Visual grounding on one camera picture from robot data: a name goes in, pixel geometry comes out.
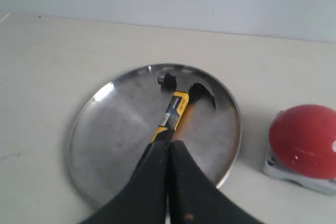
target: metal tray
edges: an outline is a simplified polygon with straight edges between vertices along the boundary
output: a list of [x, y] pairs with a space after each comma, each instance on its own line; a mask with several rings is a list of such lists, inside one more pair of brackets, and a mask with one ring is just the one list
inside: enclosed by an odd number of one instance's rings
[[199, 167], [217, 187], [229, 175], [242, 137], [239, 108], [229, 90], [193, 67], [145, 66], [102, 87], [74, 125], [68, 148], [70, 176], [94, 207], [106, 204], [125, 186], [161, 121], [172, 95], [157, 83], [163, 70], [199, 76], [212, 87], [216, 109], [206, 98], [190, 105], [174, 138], [185, 141]]

